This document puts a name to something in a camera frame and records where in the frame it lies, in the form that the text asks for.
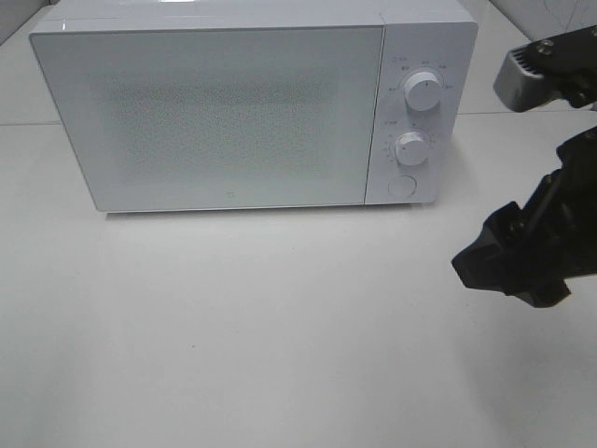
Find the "microwave door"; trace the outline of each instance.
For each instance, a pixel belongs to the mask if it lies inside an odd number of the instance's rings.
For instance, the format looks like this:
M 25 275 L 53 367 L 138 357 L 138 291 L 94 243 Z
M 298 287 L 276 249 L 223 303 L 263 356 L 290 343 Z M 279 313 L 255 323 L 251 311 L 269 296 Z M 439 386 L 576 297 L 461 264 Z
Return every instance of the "microwave door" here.
M 364 202 L 381 27 L 32 42 L 99 210 Z

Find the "microwave control panel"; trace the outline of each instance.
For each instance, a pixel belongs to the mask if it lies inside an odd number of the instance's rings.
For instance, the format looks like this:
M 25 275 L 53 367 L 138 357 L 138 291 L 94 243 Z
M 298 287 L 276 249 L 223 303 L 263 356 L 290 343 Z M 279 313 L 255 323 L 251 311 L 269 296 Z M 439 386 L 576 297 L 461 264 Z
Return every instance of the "microwave control panel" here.
M 366 204 L 430 203 L 465 85 L 477 25 L 386 25 Z

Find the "microwave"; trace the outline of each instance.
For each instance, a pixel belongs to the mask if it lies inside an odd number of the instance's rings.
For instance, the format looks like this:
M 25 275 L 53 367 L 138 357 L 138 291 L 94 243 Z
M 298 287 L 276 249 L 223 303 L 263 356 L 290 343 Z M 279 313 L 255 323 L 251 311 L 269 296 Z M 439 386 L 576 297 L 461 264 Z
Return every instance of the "microwave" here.
M 428 203 L 457 0 L 62 0 L 30 34 L 96 208 Z

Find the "white tabletop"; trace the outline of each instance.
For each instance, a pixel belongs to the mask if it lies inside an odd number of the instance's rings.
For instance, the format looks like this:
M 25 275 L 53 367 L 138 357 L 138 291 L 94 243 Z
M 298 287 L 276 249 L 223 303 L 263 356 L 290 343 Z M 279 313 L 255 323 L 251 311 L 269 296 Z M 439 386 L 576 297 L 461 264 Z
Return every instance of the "white tabletop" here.
M 0 48 L 0 446 L 593 446 L 597 278 L 535 310 L 465 289 L 450 265 L 597 121 L 505 113 L 488 67 L 510 42 L 488 29 L 516 32 L 488 9 L 432 205 L 108 217 L 14 35 Z

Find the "timer knob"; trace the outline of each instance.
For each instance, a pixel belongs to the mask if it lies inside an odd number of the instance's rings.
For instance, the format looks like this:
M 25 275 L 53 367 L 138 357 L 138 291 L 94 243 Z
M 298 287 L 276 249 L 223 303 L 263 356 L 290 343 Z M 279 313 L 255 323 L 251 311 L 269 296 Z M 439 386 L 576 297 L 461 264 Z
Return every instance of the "timer knob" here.
M 429 138 L 424 133 L 403 133 L 396 140 L 396 158 L 403 165 L 423 163 L 429 157 L 430 150 Z
M 415 73 L 404 83 L 404 96 L 414 110 L 429 110 L 441 99 L 441 83 L 432 72 Z

